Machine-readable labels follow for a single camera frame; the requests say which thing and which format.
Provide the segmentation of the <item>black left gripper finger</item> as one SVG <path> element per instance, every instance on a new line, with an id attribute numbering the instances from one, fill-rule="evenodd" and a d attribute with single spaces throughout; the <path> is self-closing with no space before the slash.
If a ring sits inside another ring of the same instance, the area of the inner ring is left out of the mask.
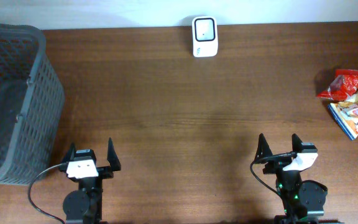
<path id="1" fill-rule="evenodd" d="M 113 145 L 113 141 L 111 138 L 109 138 L 109 140 L 108 140 L 107 160 L 110 164 L 112 171 L 120 171 L 121 170 L 121 163 L 120 163 L 119 158 L 114 150 L 114 145 Z"/>
<path id="2" fill-rule="evenodd" d="M 72 142 L 70 144 L 70 148 L 68 152 L 65 154 L 65 156 L 62 159 L 62 164 L 72 161 L 75 156 L 75 152 L 76 152 L 75 143 Z"/>

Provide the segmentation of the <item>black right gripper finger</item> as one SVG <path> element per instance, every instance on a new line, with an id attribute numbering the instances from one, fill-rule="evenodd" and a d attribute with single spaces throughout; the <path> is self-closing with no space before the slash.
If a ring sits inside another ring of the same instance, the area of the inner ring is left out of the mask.
<path id="1" fill-rule="evenodd" d="M 292 143 L 292 151 L 296 153 L 301 153 L 303 150 L 303 141 L 298 137 L 297 134 L 292 134 L 291 136 L 291 143 Z"/>
<path id="2" fill-rule="evenodd" d="M 256 159 L 264 159 L 266 157 L 272 156 L 272 151 L 270 149 L 269 144 L 267 143 L 267 140 L 263 133 L 259 134 L 259 140 L 258 140 L 258 146 L 257 151 L 255 153 Z"/>

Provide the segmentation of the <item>yellow wet wipes pack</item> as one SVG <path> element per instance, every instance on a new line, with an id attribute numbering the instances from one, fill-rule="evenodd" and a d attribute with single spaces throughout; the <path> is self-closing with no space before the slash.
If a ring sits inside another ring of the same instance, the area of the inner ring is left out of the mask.
<path id="1" fill-rule="evenodd" d="M 328 109 L 346 136 L 355 140 L 358 137 L 358 89 L 347 100 L 330 103 Z"/>

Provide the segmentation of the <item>red snack bag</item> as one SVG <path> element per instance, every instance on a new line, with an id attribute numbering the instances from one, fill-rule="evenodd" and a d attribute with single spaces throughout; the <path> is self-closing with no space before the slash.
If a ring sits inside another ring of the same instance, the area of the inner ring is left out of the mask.
<path id="1" fill-rule="evenodd" d="M 334 80 L 316 96 L 333 101 L 344 101 L 358 90 L 358 70 L 337 69 Z"/>

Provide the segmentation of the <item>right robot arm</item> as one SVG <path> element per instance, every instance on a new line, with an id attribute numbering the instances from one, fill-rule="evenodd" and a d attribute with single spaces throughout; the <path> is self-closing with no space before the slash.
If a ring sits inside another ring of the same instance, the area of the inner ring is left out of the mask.
<path id="1" fill-rule="evenodd" d="M 254 160 L 250 172 L 264 187 L 278 195 L 284 214 L 273 219 L 278 224 L 320 224 L 339 223 L 339 220 L 323 220 L 324 204 L 328 188 L 315 180 L 303 180 L 301 172 L 309 169 L 318 157 L 318 149 L 312 142 L 302 141 L 297 134 L 291 136 L 292 150 L 274 154 L 261 133 L 259 134 Z M 255 172 L 253 166 L 263 164 L 263 174 L 276 176 L 275 188 L 266 184 Z"/>

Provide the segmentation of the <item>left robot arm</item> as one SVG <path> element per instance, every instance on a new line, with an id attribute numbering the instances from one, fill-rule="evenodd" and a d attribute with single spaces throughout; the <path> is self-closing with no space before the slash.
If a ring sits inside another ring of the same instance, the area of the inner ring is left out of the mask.
<path id="1" fill-rule="evenodd" d="M 108 140 L 108 166 L 98 167 L 92 149 L 77 150 L 74 144 L 62 159 L 59 171 L 78 184 L 63 201 L 66 223 L 103 223 L 103 180 L 112 179 L 121 170 L 121 163 L 114 150 L 112 139 Z"/>

